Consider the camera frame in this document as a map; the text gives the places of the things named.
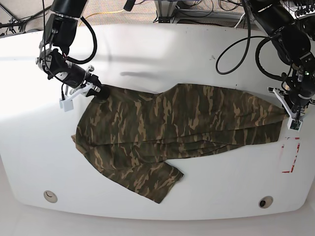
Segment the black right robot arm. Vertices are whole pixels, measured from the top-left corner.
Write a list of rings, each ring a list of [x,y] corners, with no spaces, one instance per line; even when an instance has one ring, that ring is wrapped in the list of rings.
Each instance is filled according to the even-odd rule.
[[[110,89],[99,81],[98,76],[91,73],[93,67],[89,67],[88,70],[80,67],[90,62],[97,52],[96,34],[82,16],[87,3],[86,0],[53,1],[52,14],[44,23],[36,64],[47,74],[47,79],[55,78],[63,85],[74,89],[74,92],[84,94],[86,97],[95,96],[106,100],[110,96]],[[74,59],[69,56],[79,19],[88,27],[93,40],[92,53],[86,59]]]

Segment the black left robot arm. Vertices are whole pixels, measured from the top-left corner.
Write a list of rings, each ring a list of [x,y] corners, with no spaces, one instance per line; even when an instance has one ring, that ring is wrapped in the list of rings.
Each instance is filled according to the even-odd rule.
[[[268,35],[256,49],[256,65],[268,78],[288,85],[284,103],[289,107],[292,118],[300,120],[303,109],[315,94],[315,57],[311,52],[311,42],[280,1],[244,0],[242,4],[248,16]],[[276,48],[281,61],[289,65],[288,73],[273,75],[261,66],[260,50],[269,41]]]

